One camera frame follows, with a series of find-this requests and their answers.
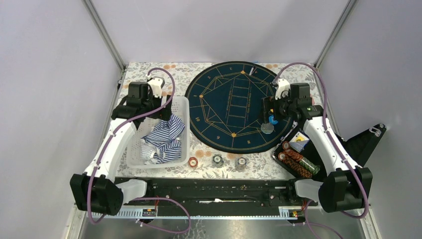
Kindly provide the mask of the blue small blind button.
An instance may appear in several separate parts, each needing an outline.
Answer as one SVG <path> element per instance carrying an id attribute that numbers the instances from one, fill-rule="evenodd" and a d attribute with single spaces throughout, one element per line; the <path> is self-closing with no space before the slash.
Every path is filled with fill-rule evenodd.
<path id="1" fill-rule="evenodd" d="M 272 125 L 276 125 L 276 124 L 278 124 L 278 121 L 274 118 L 274 115 L 270 115 L 270 116 L 268 117 L 268 121 L 269 121 L 269 123 L 270 123 L 270 124 L 272 124 Z"/>

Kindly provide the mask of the clear dealer button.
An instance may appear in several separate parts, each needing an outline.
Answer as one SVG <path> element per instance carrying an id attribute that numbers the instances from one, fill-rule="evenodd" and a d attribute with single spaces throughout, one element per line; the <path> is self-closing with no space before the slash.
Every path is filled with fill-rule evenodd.
<path id="1" fill-rule="evenodd" d="M 263 123 L 260 127 L 264 134 L 271 134 L 274 131 L 274 125 L 272 123 Z"/>

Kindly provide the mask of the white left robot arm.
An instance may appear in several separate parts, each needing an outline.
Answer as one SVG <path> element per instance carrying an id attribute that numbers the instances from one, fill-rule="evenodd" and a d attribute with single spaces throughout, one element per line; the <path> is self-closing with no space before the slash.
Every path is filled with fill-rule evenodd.
<path id="1" fill-rule="evenodd" d="M 131 82 L 128 93 L 111 114 L 109 129 L 95 157 L 82 174 L 74 174 L 70 187 L 81 211 L 116 215 L 123 204 L 137 199 L 147 205 L 154 200 L 153 189 L 139 179 L 115 184 L 122 155 L 145 118 L 168 120 L 171 97 L 162 103 L 162 77 L 147 76 L 146 82 Z"/>

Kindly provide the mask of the red five chip stack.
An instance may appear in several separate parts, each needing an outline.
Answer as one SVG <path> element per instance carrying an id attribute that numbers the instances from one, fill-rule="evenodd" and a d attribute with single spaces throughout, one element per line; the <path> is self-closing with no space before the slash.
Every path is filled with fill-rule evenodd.
<path id="1" fill-rule="evenodd" d="M 190 157 L 188 163 L 192 168 L 196 168 L 198 166 L 198 160 L 195 157 Z"/>

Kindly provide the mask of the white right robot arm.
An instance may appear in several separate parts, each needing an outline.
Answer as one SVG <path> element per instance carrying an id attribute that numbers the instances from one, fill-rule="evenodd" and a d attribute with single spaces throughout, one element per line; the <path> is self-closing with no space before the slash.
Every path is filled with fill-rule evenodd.
<path id="1" fill-rule="evenodd" d="M 286 79 L 276 80 L 276 93 L 262 99 L 263 123 L 261 131 L 270 134 L 275 121 L 290 117 L 297 122 L 292 133 L 302 130 L 314 144 L 322 159 L 327 177 L 322 182 L 311 178 L 296 179 L 285 192 L 288 203 L 298 205 L 305 198 L 319 203 L 327 212 L 348 213 L 349 210 L 363 209 L 362 219 L 369 213 L 368 195 L 372 183 L 372 173 L 361 167 L 341 145 L 331 131 L 326 110 L 321 105 L 312 105 L 310 87 L 307 83 L 290 84 Z"/>

